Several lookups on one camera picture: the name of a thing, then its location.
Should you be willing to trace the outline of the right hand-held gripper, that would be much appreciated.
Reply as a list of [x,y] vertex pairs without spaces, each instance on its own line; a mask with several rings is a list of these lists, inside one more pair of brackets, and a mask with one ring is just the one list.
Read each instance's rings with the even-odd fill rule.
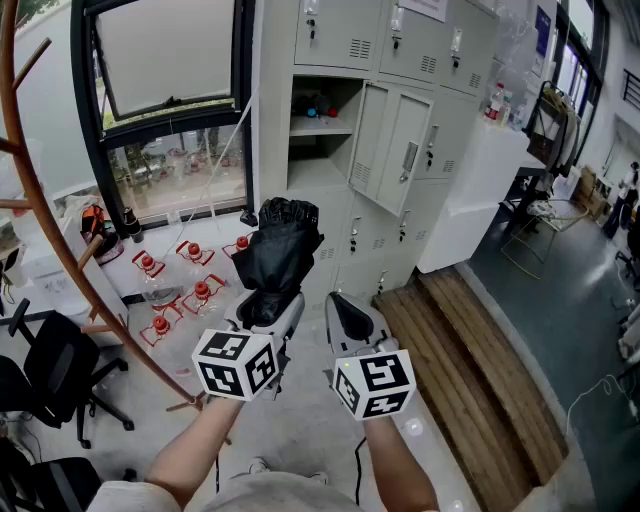
[[368,303],[342,292],[325,301],[327,338],[336,356],[331,389],[356,421],[405,410],[416,391],[409,352],[384,316]]

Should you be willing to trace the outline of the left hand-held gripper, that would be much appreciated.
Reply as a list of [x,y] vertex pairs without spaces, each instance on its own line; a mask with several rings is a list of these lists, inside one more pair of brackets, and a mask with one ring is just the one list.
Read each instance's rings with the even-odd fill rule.
[[[255,292],[244,292],[227,307],[224,319],[239,330],[256,325]],[[277,333],[207,329],[198,341],[192,361],[203,394],[252,401],[274,400],[290,358],[286,344],[304,313],[298,293],[277,320]]]

